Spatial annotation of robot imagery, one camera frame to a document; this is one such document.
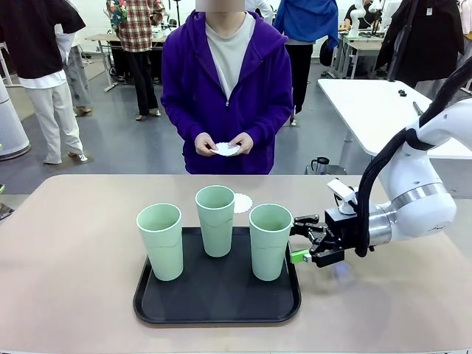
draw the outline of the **black pants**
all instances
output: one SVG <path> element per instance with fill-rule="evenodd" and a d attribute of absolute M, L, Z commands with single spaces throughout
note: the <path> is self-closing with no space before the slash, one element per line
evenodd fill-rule
<path fill-rule="evenodd" d="M 292 68 L 292 86 L 294 88 L 295 113 L 302 111 L 307 93 L 308 75 L 310 74 L 312 44 L 285 45 Z"/>
<path fill-rule="evenodd" d="M 138 97 L 139 114 L 147 116 L 150 109 L 158 108 L 154 94 L 153 77 L 151 73 L 150 52 L 125 52 L 129 69 L 134 79 L 134 87 Z"/>

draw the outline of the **white wall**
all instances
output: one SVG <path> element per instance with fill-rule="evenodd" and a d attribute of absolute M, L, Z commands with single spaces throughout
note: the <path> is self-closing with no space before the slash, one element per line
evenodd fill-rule
<path fill-rule="evenodd" d="M 166 8 L 169 7 L 168 0 L 162 0 L 165 3 Z M 277 9 L 280 0 L 268 0 L 269 3 Z M 347 9 L 353 4 L 354 0 L 336 0 L 339 7 L 339 21 L 344 21 Z M 74 5 L 78 8 L 83 20 L 87 27 L 80 31 L 79 37 L 81 39 L 80 44 L 85 52 L 96 52 L 97 44 L 90 41 L 85 41 L 85 38 L 90 35 L 96 35 L 98 33 L 107 33 L 110 30 L 110 21 L 103 13 L 105 7 L 105 1 L 98 0 L 73 0 Z M 195 0 L 181 0 L 178 2 L 181 23 L 185 22 L 187 16 L 195 9 Z M 177 19 L 177 6 L 176 2 L 171 0 L 170 2 L 170 18 Z M 314 56 L 318 56 L 319 47 L 324 42 L 324 39 L 318 41 L 315 45 Z"/>

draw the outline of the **purple hoodie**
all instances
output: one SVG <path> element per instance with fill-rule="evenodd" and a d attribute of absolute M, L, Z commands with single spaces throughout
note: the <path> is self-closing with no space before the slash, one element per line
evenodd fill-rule
<path fill-rule="evenodd" d="M 184 139 L 186 169 L 192 174 L 268 174 L 274 166 L 275 134 L 292 106 L 286 37 L 257 14 L 239 81 L 229 100 L 221 88 L 205 32 L 205 13 L 193 12 L 164 43 L 162 105 Z M 195 138 L 208 133 L 215 143 L 242 132 L 254 140 L 249 155 L 204 157 Z"/>

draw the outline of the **person in purple hoodie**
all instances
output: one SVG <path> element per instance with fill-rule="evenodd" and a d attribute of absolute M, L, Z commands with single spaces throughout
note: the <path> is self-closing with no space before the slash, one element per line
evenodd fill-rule
<path fill-rule="evenodd" d="M 287 38 L 245 13 L 243 0 L 204 1 L 197 11 L 206 12 L 194 11 L 168 37 L 162 58 L 161 101 L 184 140 L 186 169 L 269 174 L 275 135 L 293 111 Z M 219 156 L 219 142 L 240 149 Z"/>

